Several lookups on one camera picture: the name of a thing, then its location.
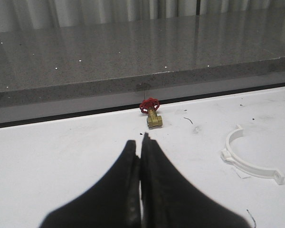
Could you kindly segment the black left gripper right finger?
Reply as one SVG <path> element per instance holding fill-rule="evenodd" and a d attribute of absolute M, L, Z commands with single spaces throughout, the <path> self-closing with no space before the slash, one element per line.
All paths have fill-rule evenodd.
<path fill-rule="evenodd" d="M 141 150 L 145 228 L 248 228 L 240 215 L 195 188 L 146 133 Z"/>

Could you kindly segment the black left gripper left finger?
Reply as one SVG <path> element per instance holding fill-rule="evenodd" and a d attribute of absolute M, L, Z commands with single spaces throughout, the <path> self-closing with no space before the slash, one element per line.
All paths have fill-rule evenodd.
<path fill-rule="evenodd" d="M 140 159 L 127 141 L 107 173 L 90 189 L 50 212 L 42 228 L 139 228 Z"/>

